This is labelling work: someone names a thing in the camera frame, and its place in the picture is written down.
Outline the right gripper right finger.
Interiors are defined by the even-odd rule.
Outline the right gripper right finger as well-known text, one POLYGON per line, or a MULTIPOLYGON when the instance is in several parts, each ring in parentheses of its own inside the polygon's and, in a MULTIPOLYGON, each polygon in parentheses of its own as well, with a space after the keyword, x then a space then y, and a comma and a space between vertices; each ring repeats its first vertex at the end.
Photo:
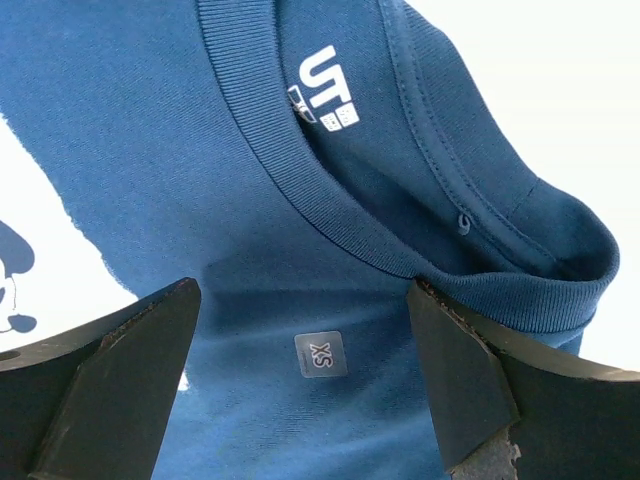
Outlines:
POLYGON ((451 478, 638 478, 637 372, 546 346, 424 281, 407 301, 451 478))

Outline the blue mickey t-shirt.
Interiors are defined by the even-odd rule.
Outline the blue mickey t-shirt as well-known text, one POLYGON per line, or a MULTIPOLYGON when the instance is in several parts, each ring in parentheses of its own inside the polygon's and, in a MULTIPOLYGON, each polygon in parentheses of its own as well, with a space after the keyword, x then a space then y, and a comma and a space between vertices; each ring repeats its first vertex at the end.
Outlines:
POLYGON ((404 1, 1 5, 1 342, 195 278, 157 479, 441 479, 412 281, 577 354, 618 267, 404 1))

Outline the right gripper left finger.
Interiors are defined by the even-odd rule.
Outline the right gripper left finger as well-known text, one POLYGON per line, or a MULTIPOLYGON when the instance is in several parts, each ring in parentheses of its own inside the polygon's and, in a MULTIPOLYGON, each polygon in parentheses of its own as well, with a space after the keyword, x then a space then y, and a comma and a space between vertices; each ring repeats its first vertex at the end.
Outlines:
POLYGON ((1 354, 4 479, 148 479, 201 304, 183 278, 1 354))

